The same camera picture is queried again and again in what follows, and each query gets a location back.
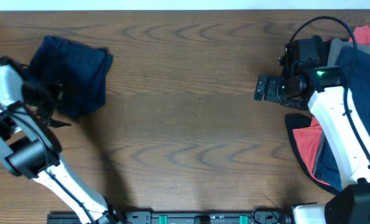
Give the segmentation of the pile of folded clothes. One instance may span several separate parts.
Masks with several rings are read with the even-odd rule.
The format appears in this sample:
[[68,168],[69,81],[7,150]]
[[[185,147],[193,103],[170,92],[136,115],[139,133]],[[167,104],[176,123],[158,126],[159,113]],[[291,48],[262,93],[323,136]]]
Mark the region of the pile of folded clothes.
[[[370,27],[357,27],[353,35],[348,41],[331,41],[328,63],[323,68],[341,70],[370,137]],[[291,114],[285,122],[294,153],[305,173],[324,190],[332,194],[341,192],[338,166],[316,118]]]

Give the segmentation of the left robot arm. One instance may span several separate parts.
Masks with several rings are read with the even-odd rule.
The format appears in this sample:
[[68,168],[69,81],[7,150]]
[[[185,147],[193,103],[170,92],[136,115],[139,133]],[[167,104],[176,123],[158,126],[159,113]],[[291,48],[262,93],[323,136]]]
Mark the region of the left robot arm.
[[52,119],[59,89],[33,82],[23,65],[0,58],[0,163],[51,190],[80,223],[125,223],[104,196],[89,187],[68,165],[51,131],[64,126]]

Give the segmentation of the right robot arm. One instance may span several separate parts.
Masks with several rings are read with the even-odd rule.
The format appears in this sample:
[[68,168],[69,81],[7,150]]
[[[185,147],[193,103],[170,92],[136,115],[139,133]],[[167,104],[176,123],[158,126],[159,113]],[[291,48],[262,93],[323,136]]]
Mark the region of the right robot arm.
[[370,223],[370,137],[339,68],[260,75],[255,100],[309,110],[338,166],[342,191],[325,204],[296,205],[293,223]]

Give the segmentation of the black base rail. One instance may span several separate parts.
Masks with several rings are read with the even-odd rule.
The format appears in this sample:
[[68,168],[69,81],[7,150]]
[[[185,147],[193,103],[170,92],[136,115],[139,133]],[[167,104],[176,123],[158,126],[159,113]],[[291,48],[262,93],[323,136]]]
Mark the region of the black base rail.
[[290,211],[259,207],[252,211],[153,212],[140,210],[102,215],[94,223],[127,224],[293,224]]

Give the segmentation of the navy blue shorts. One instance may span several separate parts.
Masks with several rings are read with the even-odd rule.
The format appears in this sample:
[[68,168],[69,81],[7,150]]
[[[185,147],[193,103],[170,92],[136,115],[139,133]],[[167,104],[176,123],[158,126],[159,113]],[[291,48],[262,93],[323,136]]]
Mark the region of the navy blue shorts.
[[107,48],[47,35],[30,61],[27,74],[56,93],[57,111],[72,119],[105,104],[106,76],[113,63]]

